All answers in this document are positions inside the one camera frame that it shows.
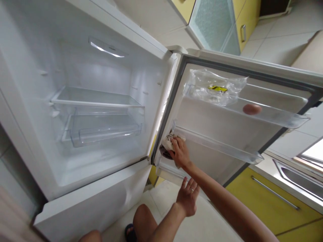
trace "leg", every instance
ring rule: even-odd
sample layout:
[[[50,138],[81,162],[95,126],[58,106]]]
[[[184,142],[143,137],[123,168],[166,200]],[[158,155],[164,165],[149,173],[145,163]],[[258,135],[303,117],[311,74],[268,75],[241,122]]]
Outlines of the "leg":
[[[133,224],[139,242],[148,241],[157,228],[157,223],[145,204],[137,208]]]
[[[92,230],[80,238],[78,242],[102,242],[101,233],[98,230]]]

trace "person's left hand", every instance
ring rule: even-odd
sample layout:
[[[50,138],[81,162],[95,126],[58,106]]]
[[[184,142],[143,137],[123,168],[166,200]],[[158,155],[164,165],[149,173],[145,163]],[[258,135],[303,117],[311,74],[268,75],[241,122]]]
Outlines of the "person's left hand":
[[[196,200],[198,198],[200,187],[191,178],[186,185],[187,177],[183,179],[182,186],[178,192],[176,203],[183,208],[186,217],[193,216],[196,212]]]

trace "refrigerator light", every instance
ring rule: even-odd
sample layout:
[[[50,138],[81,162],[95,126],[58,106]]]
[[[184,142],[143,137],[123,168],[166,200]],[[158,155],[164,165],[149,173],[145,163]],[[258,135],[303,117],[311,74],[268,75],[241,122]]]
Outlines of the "refrigerator light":
[[[89,37],[88,42],[94,48],[97,48],[100,51],[103,51],[105,53],[113,55],[114,57],[123,58],[128,55],[127,53],[123,52],[122,50],[119,50],[112,45],[109,45],[107,43],[104,43],[104,42],[97,40],[95,38],[92,38],[92,37]]]

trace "hand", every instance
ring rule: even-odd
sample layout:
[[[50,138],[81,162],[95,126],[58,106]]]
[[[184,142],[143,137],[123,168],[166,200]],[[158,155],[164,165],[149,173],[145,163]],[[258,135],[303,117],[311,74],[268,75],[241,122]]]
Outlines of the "hand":
[[[198,198],[200,187],[191,178],[186,185],[187,177],[183,179],[182,186],[178,192],[176,203],[183,209],[186,217],[193,216],[196,212],[196,199]]]
[[[175,164],[178,168],[185,168],[190,163],[189,153],[186,147],[185,141],[179,137],[171,139],[173,143],[175,153],[173,151],[168,151],[172,159],[175,161]]]

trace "stainless steel sink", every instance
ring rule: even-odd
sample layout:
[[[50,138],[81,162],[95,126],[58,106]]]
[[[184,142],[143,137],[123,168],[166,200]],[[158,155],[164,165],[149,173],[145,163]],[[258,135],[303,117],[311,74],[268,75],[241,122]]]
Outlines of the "stainless steel sink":
[[[290,166],[274,159],[273,161],[275,162],[282,178],[307,191],[318,199],[323,200],[323,184],[316,181],[314,178],[291,168]]]

